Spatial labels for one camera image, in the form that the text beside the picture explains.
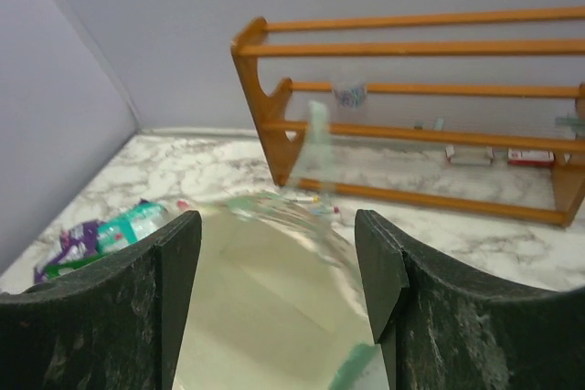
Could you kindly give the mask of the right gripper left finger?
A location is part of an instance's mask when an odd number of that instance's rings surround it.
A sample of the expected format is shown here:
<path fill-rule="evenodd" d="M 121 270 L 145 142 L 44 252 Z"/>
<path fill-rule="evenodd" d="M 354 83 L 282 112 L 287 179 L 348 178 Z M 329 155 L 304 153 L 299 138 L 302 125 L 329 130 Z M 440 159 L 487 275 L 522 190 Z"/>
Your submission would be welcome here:
<path fill-rule="evenodd" d="M 202 219 L 187 211 L 136 244 L 1 296 L 4 389 L 170 389 Z"/>

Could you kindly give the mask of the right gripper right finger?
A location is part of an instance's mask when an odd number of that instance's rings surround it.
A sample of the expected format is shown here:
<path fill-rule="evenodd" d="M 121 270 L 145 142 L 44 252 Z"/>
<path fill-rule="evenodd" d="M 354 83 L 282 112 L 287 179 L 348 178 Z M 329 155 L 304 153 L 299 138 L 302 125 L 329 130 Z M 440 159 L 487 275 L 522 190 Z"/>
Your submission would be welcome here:
<path fill-rule="evenodd" d="M 358 210 L 367 316 L 393 389 L 581 389 L 584 291 L 488 274 Z"/>

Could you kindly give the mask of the red snack packet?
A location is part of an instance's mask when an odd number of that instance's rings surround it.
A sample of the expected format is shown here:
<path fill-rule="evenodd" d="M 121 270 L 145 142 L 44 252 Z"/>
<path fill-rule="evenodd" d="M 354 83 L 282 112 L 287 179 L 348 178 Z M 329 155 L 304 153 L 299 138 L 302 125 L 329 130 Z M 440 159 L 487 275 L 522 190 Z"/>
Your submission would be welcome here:
<path fill-rule="evenodd" d="M 178 200 L 176 206 L 180 211 L 187 211 L 191 209 L 191 205 L 185 200 Z"/>

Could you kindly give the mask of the green paper bag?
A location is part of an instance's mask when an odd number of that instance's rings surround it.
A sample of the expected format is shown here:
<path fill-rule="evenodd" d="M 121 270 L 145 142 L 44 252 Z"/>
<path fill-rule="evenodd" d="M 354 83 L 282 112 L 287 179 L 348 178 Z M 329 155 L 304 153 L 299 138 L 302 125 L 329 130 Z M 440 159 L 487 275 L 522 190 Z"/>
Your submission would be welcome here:
<path fill-rule="evenodd" d="M 197 201 L 202 242 L 177 389 L 384 389 L 356 250 L 335 232 L 328 110 L 307 133 L 280 190 Z M 298 204 L 317 195 L 318 204 Z"/>

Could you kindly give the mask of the green yellow snack packet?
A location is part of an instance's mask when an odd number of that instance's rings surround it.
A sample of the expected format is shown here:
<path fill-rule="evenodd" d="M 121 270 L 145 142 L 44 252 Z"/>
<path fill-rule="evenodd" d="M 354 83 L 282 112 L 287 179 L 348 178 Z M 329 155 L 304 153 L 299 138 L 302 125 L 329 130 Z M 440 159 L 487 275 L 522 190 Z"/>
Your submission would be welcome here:
<path fill-rule="evenodd" d="M 44 268 L 44 280 L 58 278 L 62 275 L 70 273 L 71 271 L 85 267 L 85 266 L 89 265 L 90 263 L 97 261 L 103 257 L 105 257 L 105 254 L 96 254 L 96 255 L 89 256 L 87 258 L 72 260 L 72 261 L 63 262 L 60 264 L 46 265 Z"/>

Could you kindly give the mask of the teal snack packet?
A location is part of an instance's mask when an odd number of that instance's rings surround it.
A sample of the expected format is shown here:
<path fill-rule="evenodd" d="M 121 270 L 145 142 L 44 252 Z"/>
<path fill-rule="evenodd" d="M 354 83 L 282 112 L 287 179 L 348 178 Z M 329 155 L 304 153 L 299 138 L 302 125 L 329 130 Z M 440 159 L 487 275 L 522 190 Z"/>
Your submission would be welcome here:
<path fill-rule="evenodd" d="M 142 199 L 136 206 L 99 225 L 97 251 L 107 254 L 127 248 L 153 234 L 170 219 L 164 206 Z"/>

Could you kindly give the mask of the green capped marker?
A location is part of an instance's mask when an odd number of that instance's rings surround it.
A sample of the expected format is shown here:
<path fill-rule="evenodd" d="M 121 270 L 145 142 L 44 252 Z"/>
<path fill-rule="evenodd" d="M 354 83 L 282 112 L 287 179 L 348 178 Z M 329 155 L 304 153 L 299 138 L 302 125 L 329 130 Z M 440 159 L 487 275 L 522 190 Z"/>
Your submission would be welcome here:
<path fill-rule="evenodd" d="M 318 204 L 320 197 L 317 195 L 298 195 L 293 197 L 292 201 L 298 204 Z"/>

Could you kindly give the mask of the small clear plastic cup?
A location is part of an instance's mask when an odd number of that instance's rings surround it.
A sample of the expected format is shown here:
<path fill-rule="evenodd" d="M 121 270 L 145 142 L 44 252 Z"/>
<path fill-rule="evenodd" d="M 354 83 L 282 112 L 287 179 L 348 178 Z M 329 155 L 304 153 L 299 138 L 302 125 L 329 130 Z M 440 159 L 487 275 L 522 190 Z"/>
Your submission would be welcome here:
<path fill-rule="evenodd" d="M 332 87 L 337 106 L 355 111 L 360 109 L 367 98 L 367 84 L 362 81 L 337 83 Z"/>

